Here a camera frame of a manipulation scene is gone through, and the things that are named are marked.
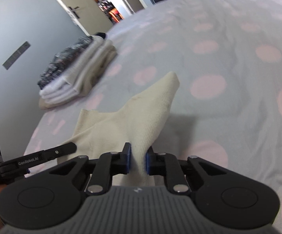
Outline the cream knit sweater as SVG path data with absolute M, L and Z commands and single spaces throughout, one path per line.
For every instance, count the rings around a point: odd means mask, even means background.
M 153 186 L 147 175 L 145 155 L 158 138 L 169 117 L 170 108 L 180 86 L 176 73 L 169 72 L 158 82 L 131 97 L 120 110 L 101 113 L 82 109 L 72 137 L 68 140 L 77 151 L 58 159 L 61 164 L 78 155 L 97 159 L 103 153 L 120 152 L 131 144 L 130 171 L 114 177 L 114 185 Z

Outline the folded grey white clothes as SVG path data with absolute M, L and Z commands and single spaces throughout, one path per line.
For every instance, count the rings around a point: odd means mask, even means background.
M 93 43 L 62 74 L 40 90 L 39 108 L 51 109 L 88 95 L 116 55 L 113 41 L 94 36 Z

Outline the black floral patterned garment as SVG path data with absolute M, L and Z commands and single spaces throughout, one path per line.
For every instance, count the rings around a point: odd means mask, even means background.
M 82 52 L 93 43 L 92 36 L 83 36 L 75 44 L 57 53 L 37 82 L 40 90 L 60 76 Z

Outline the grey pink-dotted bed cover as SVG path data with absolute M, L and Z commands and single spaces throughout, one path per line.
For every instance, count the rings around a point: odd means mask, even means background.
M 196 155 L 281 200 L 282 0 L 165 0 L 107 34 L 117 56 L 85 97 L 48 110 L 26 153 L 67 142 L 82 109 L 113 113 L 167 73 L 180 86 L 152 147 Z

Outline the beige room door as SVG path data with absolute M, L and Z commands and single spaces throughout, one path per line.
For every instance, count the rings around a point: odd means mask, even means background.
M 94 0 L 56 0 L 86 35 L 108 32 L 113 24 Z

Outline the grey wall switch panel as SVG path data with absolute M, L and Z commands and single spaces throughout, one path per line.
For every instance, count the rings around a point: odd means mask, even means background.
M 8 70 L 17 59 L 30 47 L 30 43 L 28 41 L 24 42 L 4 63 L 3 67 Z

